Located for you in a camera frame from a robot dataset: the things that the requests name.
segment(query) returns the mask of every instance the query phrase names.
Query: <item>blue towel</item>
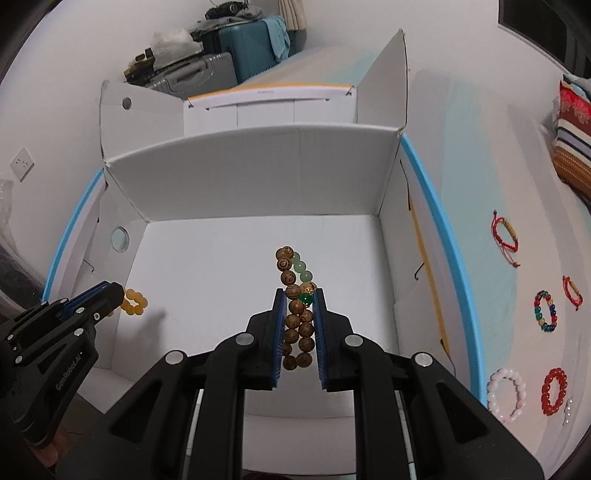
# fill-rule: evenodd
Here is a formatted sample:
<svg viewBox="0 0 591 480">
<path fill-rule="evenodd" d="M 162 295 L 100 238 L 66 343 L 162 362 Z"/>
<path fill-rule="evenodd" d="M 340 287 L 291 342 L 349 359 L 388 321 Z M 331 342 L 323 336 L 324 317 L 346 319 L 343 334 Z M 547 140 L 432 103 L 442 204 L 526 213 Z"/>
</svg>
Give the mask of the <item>blue towel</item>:
<svg viewBox="0 0 591 480">
<path fill-rule="evenodd" d="M 275 54 L 276 61 L 287 60 L 290 54 L 290 38 L 287 35 L 287 27 L 283 17 L 275 15 L 262 19 L 269 29 L 269 38 Z"/>
</svg>

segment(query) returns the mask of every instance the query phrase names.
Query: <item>dark green bead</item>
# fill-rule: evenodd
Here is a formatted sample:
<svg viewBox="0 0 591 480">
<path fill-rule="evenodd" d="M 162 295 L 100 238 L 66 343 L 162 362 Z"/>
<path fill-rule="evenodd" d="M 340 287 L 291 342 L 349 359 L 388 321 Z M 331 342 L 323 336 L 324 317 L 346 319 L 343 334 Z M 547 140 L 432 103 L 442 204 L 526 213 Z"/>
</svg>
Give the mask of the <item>dark green bead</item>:
<svg viewBox="0 0 591 480">
<path fill-rule="evenodd" d="M 310 305 L 312 305 L 312 301 L 314 300 L 314 298 L 309 293 L 303 293 L 302 295 L 300 295 L 300 300 L 304 302 L 304 304 L 307 307 L 309 307 Z"/>
</svg>

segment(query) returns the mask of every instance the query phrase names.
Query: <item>electrical socket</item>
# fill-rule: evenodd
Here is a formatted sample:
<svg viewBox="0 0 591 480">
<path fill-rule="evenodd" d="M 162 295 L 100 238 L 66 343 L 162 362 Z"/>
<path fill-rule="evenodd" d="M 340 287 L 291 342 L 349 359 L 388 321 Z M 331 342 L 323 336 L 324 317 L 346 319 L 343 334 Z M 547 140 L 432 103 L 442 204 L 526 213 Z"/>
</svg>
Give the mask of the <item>electrical socket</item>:
<svg viewBox="0 0 591 480">
<path fill-rule="evenodd" d="M 33 168 L 33 159 L 29 155 L 29 152 L 23 148 L 14 160 L 10 162 L 10 167 L 12 171 L 17 176 L 18 180 L 23 181 L 23 179 L 27 176 L 27 173 L 31 171 Z"/>
</svg>

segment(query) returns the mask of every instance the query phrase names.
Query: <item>dark window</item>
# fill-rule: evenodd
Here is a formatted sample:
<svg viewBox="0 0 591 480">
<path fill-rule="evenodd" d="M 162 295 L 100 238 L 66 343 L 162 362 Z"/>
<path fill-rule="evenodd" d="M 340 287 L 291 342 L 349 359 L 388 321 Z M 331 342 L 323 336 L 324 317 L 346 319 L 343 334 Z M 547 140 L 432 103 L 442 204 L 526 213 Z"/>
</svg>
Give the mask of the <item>dark window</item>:
<svg viewBox="0 0 591 480">
<path fill-rule="evenodd" d="M 549 2 L 558 5 L 551 8 L 544 0 L 499 0 L 499 23 L 538 45 L 552 55 L 568 71 L 580 77 L 591 77 L 591 51 L 586 51 L 591 38 L 585 37 L 579 24 L 565 23 L 563 18 L 568 1 Z"/>
</svg>

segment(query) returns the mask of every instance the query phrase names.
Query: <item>pillow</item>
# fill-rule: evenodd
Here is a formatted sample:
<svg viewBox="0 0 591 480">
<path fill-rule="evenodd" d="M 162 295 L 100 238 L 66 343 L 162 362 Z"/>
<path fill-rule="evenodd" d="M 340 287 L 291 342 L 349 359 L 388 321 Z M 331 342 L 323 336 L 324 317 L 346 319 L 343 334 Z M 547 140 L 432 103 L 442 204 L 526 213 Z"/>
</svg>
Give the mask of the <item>pillow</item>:
<svg viewBox="0 0 591 480">
<path fill-rule="evenodd" d="M 591 103 L 560 82 L 558 136 L 553 156 L 556 173 L 591 199 Z"/>
</svg>

